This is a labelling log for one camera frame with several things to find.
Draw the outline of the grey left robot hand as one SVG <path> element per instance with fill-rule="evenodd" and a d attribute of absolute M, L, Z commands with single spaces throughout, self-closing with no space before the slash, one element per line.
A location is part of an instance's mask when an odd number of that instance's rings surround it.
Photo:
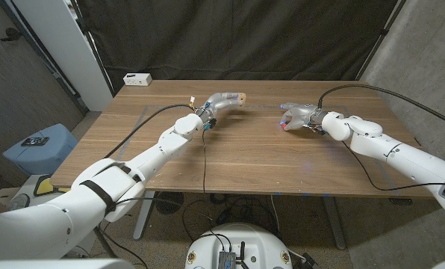
<path fill-rule="evenodd" d="M 206 103 L 196 110 L 196 114 L 204 124 L 215 119 L 217 112 L 226 108 L 242 108 L 245 105 L 245 93 L 215 93 L 208 98 Z"/>

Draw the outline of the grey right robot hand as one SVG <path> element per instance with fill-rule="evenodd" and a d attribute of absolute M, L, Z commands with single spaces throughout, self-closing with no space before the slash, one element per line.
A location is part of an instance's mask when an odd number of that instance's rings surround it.
<path fill-rule="evenodd" d="M 322 120 L 327 115 L 326 111 L 316 105 L 301 105 L 289 102 L 281 104 L 281 108 L 286 109 L 280 122 L 285 131 L 303 127 L 320 129 Z"/>

